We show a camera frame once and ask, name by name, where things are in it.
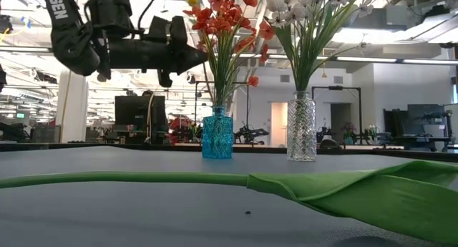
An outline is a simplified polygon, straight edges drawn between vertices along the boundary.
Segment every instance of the vase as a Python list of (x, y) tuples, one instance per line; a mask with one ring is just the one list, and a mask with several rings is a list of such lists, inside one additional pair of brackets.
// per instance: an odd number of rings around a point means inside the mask
[(225, 116), (224, 107), (212, 107), (213, 116), (203, 119), (202, 156), (204, 158), (232, 158), (233, 119)]
[(353, 138), (352, 137), (346, 137), (345, 138), (345, 145), (352, 145), (353, 144)]
[(288, 102), (287, 157), (294, 161), (316, 159), (316, 105), (305, 92)]

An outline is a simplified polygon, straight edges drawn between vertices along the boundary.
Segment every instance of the table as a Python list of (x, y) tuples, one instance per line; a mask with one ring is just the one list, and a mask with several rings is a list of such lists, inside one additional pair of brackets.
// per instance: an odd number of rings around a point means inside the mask
[[(315, 173), (409, 161), (378, 155), (319, 155), (81, 147), (0, 153), (0, 178), (91, 170)], [(458, 181), (452, 188), (458, 189)], [(443, 246), (334, 218), (242, 187), (172, 183), (68, 183), (0, 190), (1, 246)]]

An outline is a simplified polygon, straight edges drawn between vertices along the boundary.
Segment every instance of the pillar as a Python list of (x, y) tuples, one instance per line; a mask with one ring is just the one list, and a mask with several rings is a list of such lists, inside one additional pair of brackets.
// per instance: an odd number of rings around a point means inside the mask
[(63, 69), (59, 78), (56, 125), (60, 126), (59, 142), (85, 141), (87, 98), (86, 77)]

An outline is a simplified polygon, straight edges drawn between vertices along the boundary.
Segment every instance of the green stem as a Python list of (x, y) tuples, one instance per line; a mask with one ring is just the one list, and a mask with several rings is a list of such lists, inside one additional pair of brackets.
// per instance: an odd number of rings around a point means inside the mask
[(149, 172), (85, 172), (31, 175), (0, 180), (0, 189), (52, 183), (132, 182), (132, 183), (209, 183), (247, 186), (247, 175), (217, 173), (149, 173)]

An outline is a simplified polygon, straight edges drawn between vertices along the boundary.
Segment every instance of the ceiling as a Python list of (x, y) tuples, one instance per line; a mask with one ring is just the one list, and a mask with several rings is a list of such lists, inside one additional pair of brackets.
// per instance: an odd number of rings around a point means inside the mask
[[(76, 0), (80, 10), (84, 9), (83, 6), (86, 1), (88, 0)], [(137, 23), (139, 15), (149, 1), (130, 0), (133, 24)], [(368, 17), (368, 19), (356, 20), (353, 25), (339, 32), (334, 41), (330, 42), (326, 47), (324, 54), (327, 55), (336, 50), (352, 47), (361, 41), (360, 38), (362, 39), (363, 34), (377, 32), (379, 34), (365, 36), (378, 40), (370, 48), (365, 49), (365, 52), (354, 50), (347, 52), (346, 55), (352, 57), (435, 57), (440, 53), (440, 48), (437, 44), (428, 44), (424, 40), (407, 40), (408, 37), (402, 38), (406, 35), (400, 35), (398, 32), (404, 32), (421, 23), (422, 14), (441, 1), (444, 0), (377, 0), (375, 14), (372, 17)], [(1, 46), (50, 47), (51, 21), (47, 10), (43, 6), (45, 6), (44, 0), (2, 0), (1, 14), (7, 14), (12, 17), (11, 21), (14, 24), (15, 36), (4, 37), (1, 40)], [(144, 16), (141, 27), (147, 30), (153, 16), (160, 16), (168, 20), (177, 15), (182, 16), (183, 9), (189, 9), (189, 6), (183, 0), (156, 0)], [(252, 26), (259, 24), (263, 16), (270, 15), (262, 1), (260, 1), (258, 8), (247, 8), (245, 13), (245, 16), (251, 20)], [(24, 25), (23, 17), (31, 22), (30, 27)], [(195, 46), (199, 40), (198, 35), (190, 30), (190, 22), (186, 21), (186, 23), (188, 44)], [(248, 31), (240, 31), (238, 36), (244, 37), (244, 34), (247, 33)], [(396, 38), (399, 39), (399, 42), (392, 41), (395, 33), (397, 33)], [(262, 43), (263, 40), (258, 39), (256, 50), (260, 49)], [(278, 41), (269, 41), (268, 46), (270, 53), (282, 53)], [(0, 64), (8, 74), (8, 84), (10, 86), (14, 85), (14, 88), (4, 89), (4, 92), (0, 95), (0, 112), (3, 110), (5, 114), (11, 110), (30, 110), (33, 113), (32, 118), (40, 122), (47, 122), (49, 118), (53, 118), (57, 107), (58, 85), (37, 80), (36, 72), (33, 72), (33, 69), (59, 81), (59, 74), (64, 69), (63, 65), (50, 54), (2, 51), (0, 51)], [(288, 69), (288, 62), (271, 61), (266, 66), (273, 69)], [(329, 68), (344, 68), (351, 71), (355, 64), (330, 62), (326, 66)], [(167, 96), (167, 114), (194, 117), (195, 84), (190, 84), (187, 81), (187, 75), (195, 76), (196, 80), (204, 80), (203, 66), (195, 67), (190, 70), (190, 73), (183, 73), (180, 76), (171, 74), (173, 86), (169, 89), (169, 92), (164, 92), (164, 89), (161, 88), (157, 81), (157, 73), (154, 70), (149, 70), (146, 74), (131, 69), (114, 70), (113, 79), (107, 82), (98, 82), (97, 76), (93, 74), (87, 78), (90, 89), (88, 123), (101, 117), (106, 118), (106, 121), (113, 120), (114, 96), (126, 95), (126, 89), (131, 89), (138, 95), (141, 95), (146, 89), (156, 90), (157, 94)], [(210, 98), (203, 91), (203, 86), (204, 84), (198, 85), (198, 89), (203, 93), (197, 102), (198, 119), (211, 113), (211, 109), (208, 107), (211, 105)]]

